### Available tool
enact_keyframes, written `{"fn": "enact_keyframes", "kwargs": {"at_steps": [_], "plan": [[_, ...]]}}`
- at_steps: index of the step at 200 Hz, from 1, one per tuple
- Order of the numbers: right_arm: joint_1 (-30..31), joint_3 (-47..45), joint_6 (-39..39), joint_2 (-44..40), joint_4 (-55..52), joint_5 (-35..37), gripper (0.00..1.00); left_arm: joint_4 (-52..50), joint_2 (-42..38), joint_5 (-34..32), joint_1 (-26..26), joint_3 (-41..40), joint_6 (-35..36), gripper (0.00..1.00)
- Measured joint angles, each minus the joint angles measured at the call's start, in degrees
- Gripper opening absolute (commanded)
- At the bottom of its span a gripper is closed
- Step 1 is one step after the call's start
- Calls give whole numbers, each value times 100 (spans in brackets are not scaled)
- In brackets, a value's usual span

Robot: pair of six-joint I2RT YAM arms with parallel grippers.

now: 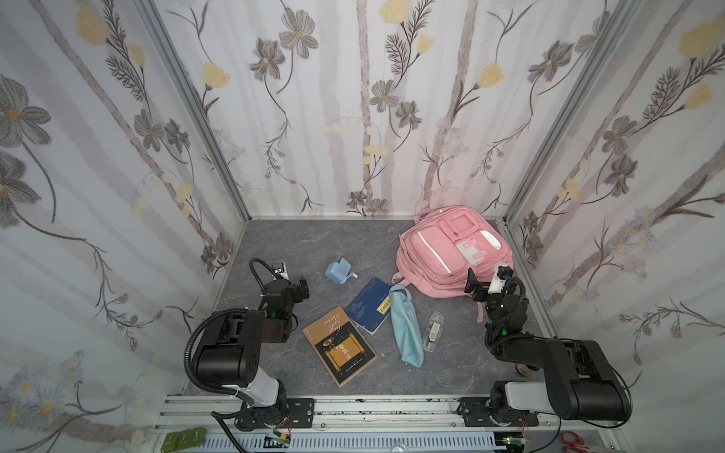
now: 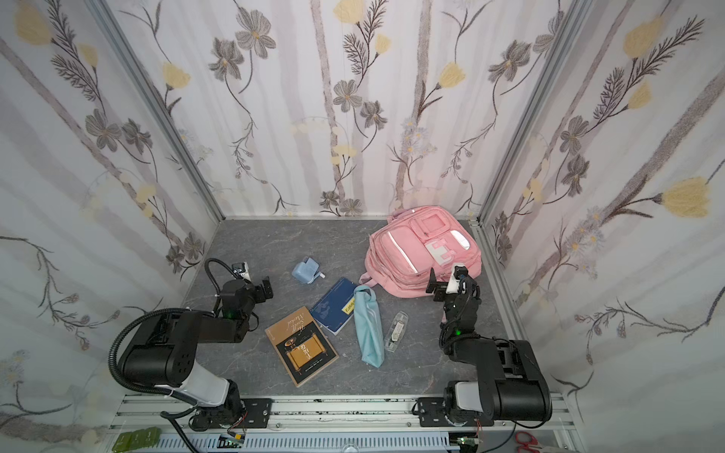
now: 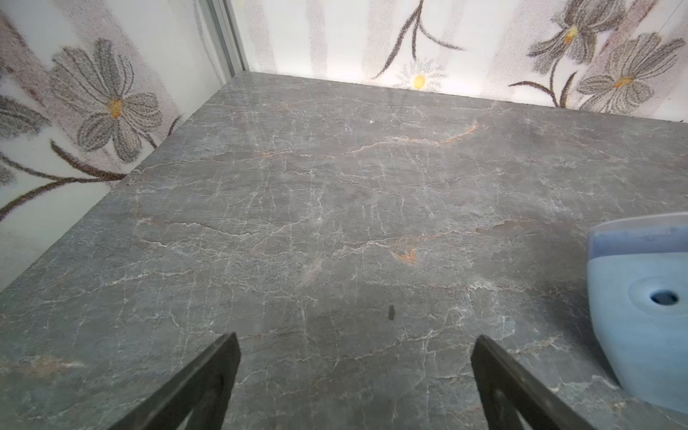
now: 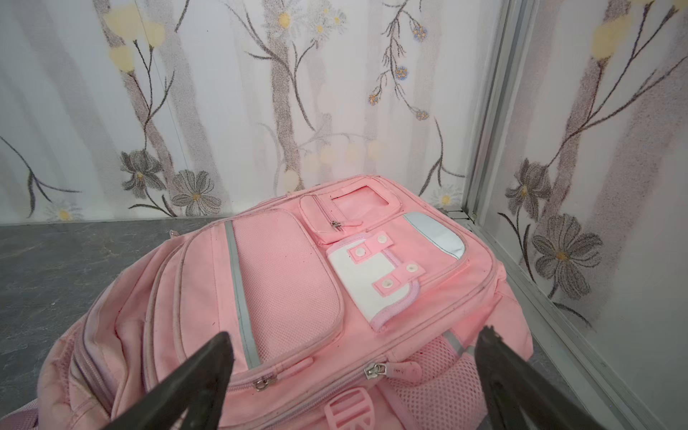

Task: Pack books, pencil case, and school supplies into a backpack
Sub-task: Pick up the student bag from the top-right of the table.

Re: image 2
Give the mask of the pink backpack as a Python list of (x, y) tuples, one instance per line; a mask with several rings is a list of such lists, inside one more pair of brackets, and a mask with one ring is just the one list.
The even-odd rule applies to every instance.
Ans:
[(390, 215), (387, 225), (370, 236), (359, 283), (379, 285), (399, 298), (423, 297), (430, 273), (447, 281), (461, 265), (473, 279), (481, 275), (475, 240), (447, 210), (423, 206)]

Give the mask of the brown and black book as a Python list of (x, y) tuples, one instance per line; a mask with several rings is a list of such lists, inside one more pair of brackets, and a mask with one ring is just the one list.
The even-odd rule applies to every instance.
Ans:
[(332, 343), (306, 307), (294, 311), (265, 330), (296, 387), (318, 375), (338, 359)]

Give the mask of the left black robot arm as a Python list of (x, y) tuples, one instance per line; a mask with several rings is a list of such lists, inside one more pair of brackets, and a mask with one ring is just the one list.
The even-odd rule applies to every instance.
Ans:
[(194, 431), (238, 428), (247, 420), (238, 385), (199, 364), (196, 353), (200, 345), (242, 343), (260, 325), (256, 306), (274, 297), (270, 278), (253, 282), (245, 262), (208, 258), (203, 268), (214, 289), (211, 310), (149, 311), (123, 328), (109, 351), (109, 372), (119, 385), (190, 406), (182, 413), (162, 413), (175, 430), (181, 430), (179, 419), (185, 416)]

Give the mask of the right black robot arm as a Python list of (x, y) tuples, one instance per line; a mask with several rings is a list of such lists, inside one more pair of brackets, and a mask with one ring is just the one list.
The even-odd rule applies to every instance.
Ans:
[(452, 362), (475, 368), (473, 381), (450, 381), (441, 398), (419, 398), (412, 409), (423, 428), (492, 427), (497, 421), (551, 420), (549, 385), (531, 344), (476, 331), (479, 284), (456, 265), (447, 282), (430, 272), (426, 292), (443, 304), (438, 345)]

